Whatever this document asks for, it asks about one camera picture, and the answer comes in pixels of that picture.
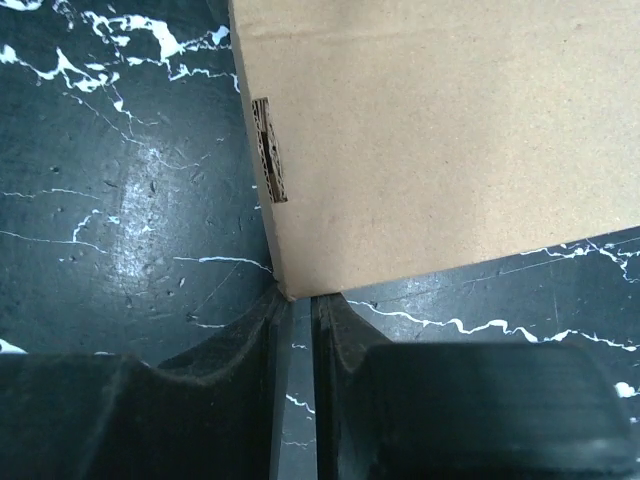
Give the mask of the cardboard box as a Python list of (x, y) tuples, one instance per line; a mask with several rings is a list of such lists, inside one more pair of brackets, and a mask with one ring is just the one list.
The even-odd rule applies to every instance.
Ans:
[(639, 223), (635, 1), (233, 1), (290, 299)]

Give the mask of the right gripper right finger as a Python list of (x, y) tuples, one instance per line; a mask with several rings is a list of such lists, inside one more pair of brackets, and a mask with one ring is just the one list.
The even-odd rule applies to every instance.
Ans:
[(322, 479), (631, 479), (635, 437), (584, 350), (395, 342), (311, 301)]

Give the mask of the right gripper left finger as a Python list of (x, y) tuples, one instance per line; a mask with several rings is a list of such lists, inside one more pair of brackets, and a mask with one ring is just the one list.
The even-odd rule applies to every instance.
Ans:
[(273, 479), (290, 304), (239, 319), (150, 367), (129, 355), (5, 354), (5, 479)]

